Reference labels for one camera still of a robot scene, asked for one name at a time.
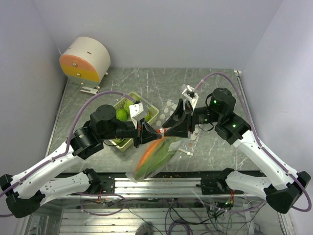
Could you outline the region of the red meat slab orange rind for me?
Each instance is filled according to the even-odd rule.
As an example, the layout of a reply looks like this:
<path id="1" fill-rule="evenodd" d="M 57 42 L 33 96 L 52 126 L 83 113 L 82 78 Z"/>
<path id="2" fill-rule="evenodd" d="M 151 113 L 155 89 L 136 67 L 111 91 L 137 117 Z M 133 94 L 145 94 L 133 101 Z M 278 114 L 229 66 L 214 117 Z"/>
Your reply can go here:
<path id="1" fill-rule="evenodd" d="M 151 144 L 148 145 L 148 147 L 146 148 L 144 154 L 142 155 L 142 157 L 141 157 L 141 159 L 140 159 L 140 161 L 139 161 L 139 163 L 138 163 L 138 165 L 136 167 L 136 170 L 138 170 L 141 167 L 141 165 L 148 160 L 150 155 L 153 154 L 156 151 L 157 147 L 161 143 L 162 143 L 162 139 L 159 139 L 159 140 L 156 140 L 156 141 L 154 141 L 154 142 L 152 142 Z"/>

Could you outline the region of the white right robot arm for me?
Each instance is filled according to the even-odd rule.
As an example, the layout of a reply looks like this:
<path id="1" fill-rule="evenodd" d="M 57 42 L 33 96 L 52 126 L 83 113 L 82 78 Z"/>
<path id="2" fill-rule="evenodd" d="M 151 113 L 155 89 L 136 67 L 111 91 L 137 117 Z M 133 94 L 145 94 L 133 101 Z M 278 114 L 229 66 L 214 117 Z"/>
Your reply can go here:
<path id="1" fill-rule="evenodd" d="M 164 136 L 187 138 L 196 125 L 212 124 L 218 136 L 249 157 L 264 173 L 255 177 L 226 168 L 215 182 L 222 194 L 239 190 L 258 196 L 277 212 L 286 214 L 303 194 L 311 180 L 297 172 L 272 151 L 260 146 L 251 126 L 234 113 L 236 99 L 226 88 L 217 88 L 207 96 L 205 106 L 197 108 L 199 96 L 191 86 L 183 86 L 177 108 L 163 124 Z"/>

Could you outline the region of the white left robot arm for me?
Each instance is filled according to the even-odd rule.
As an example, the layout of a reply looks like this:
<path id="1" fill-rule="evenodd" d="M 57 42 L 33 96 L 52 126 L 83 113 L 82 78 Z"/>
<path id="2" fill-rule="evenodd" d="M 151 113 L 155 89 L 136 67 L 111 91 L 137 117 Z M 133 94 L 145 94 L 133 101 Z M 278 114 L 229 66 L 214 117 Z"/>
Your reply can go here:
<path id="1" fill-rule="evenodd" d="M 134 146 L 138 147 L 161 138 L 146 122 L 146 115 L 138 104 L 131 105 L 130 110 L 132 120 L 123 122 L 117 119 L 113 106 L 99 106 L 70 140 L 39 163 L 20 174 L 1 176 L 0 187 L 11 215 L 23 218 L 45 203 L 72 193 L 97 193 L 102 183 L 91 168 L 68 178 L 56 180 L 55 177 L 102 150 L 105 140 L 133 139 Z"/>

